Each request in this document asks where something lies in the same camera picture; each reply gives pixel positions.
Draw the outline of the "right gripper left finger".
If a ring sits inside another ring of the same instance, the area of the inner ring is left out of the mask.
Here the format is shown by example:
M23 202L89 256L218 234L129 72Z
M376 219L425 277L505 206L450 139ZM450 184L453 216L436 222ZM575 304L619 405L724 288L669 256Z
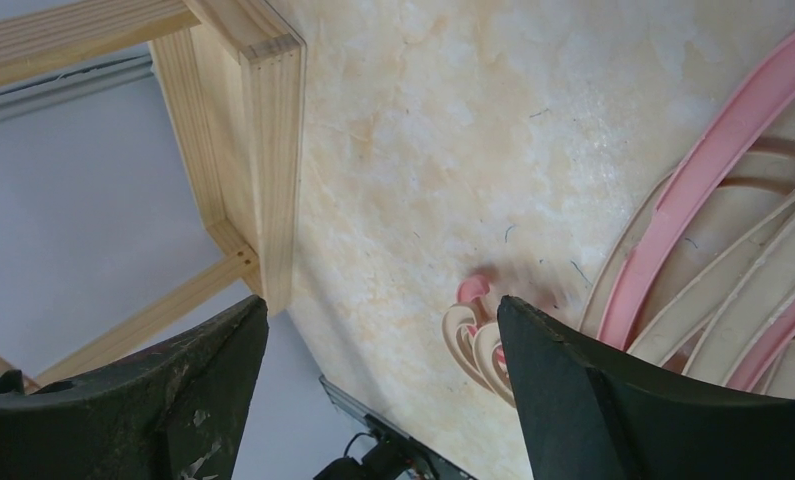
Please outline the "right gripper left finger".
M0 479L229 479L266 351L250 296L103 367L0 395Z

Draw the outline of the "beige hanger pile front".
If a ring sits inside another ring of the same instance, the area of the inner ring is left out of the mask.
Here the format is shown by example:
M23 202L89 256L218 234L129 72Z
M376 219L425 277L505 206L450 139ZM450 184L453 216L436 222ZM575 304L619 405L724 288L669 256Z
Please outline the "beige hanger pile front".
M752 145L684 230L627 352L735 390L795 399L795 141Z

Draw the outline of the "pink hanger in pile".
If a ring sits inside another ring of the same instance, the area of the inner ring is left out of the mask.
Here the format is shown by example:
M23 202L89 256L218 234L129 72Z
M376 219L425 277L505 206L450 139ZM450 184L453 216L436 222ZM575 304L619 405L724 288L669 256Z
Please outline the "pink hanger in pile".
M795 100L795 32L738 86L685 158L629 219L571 327L623 353L660 268L716 187ZM795 273L795 258L775 267Z

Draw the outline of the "wooden hanger rack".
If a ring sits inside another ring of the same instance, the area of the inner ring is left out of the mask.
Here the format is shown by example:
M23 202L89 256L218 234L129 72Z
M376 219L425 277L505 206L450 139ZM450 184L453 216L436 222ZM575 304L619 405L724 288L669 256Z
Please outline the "wooden hanger rack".
M78 1L0 21L0 87L147 43L222 259L57 362L32 393L134 351L236 281L292 294L306 45L265 1Z

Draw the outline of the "beige hanger with left hook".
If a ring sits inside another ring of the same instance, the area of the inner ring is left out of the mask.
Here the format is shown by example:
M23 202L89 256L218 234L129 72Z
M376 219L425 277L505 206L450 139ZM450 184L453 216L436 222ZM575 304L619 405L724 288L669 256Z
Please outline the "beige hanger with left hook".
M476 384L515 407L497 322L474 303L456 303L441 322L445 346L459 368Z

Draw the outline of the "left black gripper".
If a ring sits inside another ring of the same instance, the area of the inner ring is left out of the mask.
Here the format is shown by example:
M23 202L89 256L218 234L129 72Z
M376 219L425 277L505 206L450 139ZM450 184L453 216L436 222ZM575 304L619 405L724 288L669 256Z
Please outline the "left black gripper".
M25 380L21 370L8 370L0 376L0 395L24 394Z

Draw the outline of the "aluminium rail frame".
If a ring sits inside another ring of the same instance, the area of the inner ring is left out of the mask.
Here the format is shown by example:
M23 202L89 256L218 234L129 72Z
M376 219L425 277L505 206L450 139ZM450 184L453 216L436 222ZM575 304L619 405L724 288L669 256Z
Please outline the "aluminium rail frame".
M149 54L48 74L0 89L0 123L154 75Z

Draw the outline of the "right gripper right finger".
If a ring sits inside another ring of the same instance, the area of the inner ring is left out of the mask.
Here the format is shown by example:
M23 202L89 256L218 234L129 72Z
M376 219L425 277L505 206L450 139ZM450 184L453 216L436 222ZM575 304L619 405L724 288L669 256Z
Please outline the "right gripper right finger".
M497 311L537 479L795 479L795 400L681 376L504 297Z

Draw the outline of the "black base bar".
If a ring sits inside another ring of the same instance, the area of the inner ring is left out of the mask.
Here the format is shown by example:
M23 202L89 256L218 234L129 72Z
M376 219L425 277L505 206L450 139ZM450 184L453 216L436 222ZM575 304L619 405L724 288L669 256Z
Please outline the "black base bar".
M474 476L355 399L324 376L320 383L333 406L359 430L317 479L460 479Z

